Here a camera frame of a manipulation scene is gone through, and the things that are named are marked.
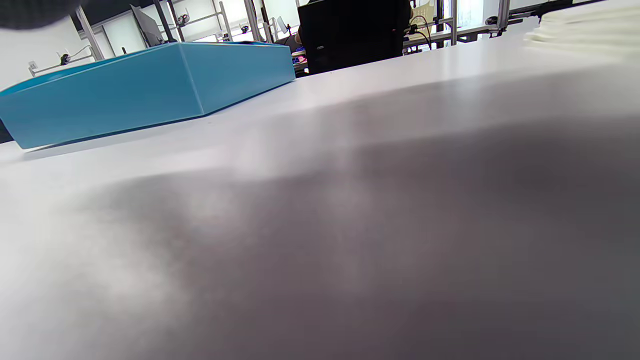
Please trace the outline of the person's right hand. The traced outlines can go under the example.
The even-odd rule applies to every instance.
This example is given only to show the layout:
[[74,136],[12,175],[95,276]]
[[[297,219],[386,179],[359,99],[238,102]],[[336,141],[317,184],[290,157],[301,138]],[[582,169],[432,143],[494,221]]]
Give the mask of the person's right hand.
[[34,30],[48,27],[72,14],[84,0],[2,0],[0,27]]

